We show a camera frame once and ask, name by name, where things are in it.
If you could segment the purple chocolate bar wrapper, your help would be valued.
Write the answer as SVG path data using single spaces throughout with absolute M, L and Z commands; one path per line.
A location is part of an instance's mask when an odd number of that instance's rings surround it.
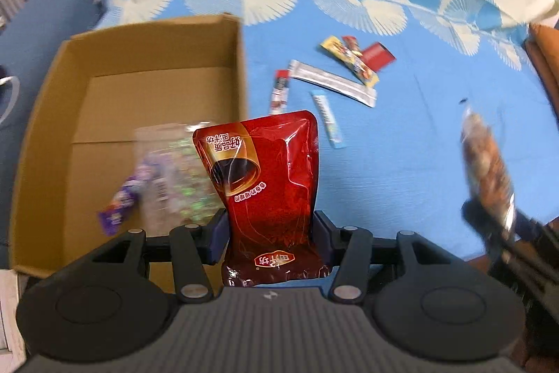
M 135 171 L 117 190 L 104 209 L 97 213 L 104 233 L 117 233 L 132 210 L 140 202 L 154 181 L 161 176 L 161 164 L 154 154 L 148 154 L 136 166 Z

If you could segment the blue white fan-pattern cloth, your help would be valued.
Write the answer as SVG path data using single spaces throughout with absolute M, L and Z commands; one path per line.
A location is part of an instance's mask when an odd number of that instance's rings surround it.
M 317 205 L 335 222 L 389 237 L 421 233 L 462 258 L 482 252 L 462 220 L 468 189 L 462 113 L 480 113 L 515 185 L 542 222 L 558 214 L 558 127 L 523 49 L 532 21 L 558 0 L 105 0 L 102 27 L 184 15 L 242 20 L 250 115 L 314 110 L 313 87 L 275 73 L 306 63 L 371 92 L 368 107 L 335 93 L 335 139 L 320 129 Z

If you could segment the blue denim sofa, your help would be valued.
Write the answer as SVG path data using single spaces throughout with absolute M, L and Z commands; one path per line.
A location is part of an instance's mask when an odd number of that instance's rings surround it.
M 19 80 L 1 123 L 1 267 L 9 267 L 9 218 L 22 142 L 36 96 L 61 43 L 100 20 L 100 0 L 28 0 L 1 34 L 1 75 Z

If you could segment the yellow snack bar wrapper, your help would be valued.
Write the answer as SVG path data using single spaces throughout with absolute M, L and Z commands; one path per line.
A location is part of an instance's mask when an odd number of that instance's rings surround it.
M 379 83 L 377 75 L 363 62 L 363 60 L 347 45 L 337 37 L 331 36 L 325 39 L 320 46 L 334 56 L 341 63 L 344 63 L 368 88 L 373 88 Z

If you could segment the brown cardboard box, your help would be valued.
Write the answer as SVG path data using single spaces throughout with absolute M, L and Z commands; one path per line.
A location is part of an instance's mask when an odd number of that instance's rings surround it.
M 63 42 L 20 153 L 10 267 L 49 277 L 106 242 L 97 214 L 133 173 L 137 129 L 247 116 L 237 17 L 127 24 Z

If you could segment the red coffee pouch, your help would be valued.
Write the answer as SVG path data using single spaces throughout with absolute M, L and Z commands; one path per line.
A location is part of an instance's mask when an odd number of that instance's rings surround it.
M 308 111 L 200 128 L 193 144 L 225 205 L 222 280 L 253 287 L 327 277 L 311 239 L 317 199 L 317 120 Z

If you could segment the peanut snack bag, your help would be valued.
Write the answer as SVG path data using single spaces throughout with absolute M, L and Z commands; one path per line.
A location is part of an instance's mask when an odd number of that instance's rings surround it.
M 491 128 L 469 104 L 460 140 L 471 195 L 509 237 L 515 227 L 514 185 Z

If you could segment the clear candy bag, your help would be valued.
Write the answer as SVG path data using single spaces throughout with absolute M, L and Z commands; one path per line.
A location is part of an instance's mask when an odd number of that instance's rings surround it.
M 135 154 L 150 176 L 140 192 L 142 227 L 150 237 L 180 225 L 207 225 L 224 207 L 193 144 L 193 133 L 211 124 L 168 123 L 135 130 Z

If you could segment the orange cushion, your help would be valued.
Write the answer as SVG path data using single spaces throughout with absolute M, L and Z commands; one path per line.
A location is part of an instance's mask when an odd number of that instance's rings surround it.
M 530 24 L 524 48 L 547 92 L 555 115 L 559 115 L 559 31 L 544 24 Z

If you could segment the small red packet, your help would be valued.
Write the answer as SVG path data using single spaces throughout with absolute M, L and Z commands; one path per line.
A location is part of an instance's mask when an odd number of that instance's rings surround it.
M 375 73 L 380 72 L 396 58 L 382 43 L 373 43 L 362 51 L 361 59 Z

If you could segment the red white stick packet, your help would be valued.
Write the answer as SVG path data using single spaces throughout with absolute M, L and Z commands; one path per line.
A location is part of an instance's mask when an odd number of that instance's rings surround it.
M 288 70 L 278 70 L 276 72 L 270 101 L 270 115 L 280 115 L 287 111 L 289 79 L 290 72 Z

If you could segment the silver long stick packet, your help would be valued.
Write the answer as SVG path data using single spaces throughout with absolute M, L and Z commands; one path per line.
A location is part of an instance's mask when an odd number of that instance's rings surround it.
M 344 95 L 354 99 L 370 108 L 376 105 L 376 90 L 368 88 L 362 83 L 342 78 L 336 74 L 313 67 L 298 60 L 291 60 L 288 65 L 290 77 L 314 84 L 315 86 Z

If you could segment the light blue stick packet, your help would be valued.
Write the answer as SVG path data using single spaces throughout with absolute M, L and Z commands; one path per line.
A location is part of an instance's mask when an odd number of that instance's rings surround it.
M 336 150 L 343 149 L 346 147 L 344 137 L 336 121 L 326 93 L 323 90 L 312 90 L 311 97 L 324 123 L 330 145 Z

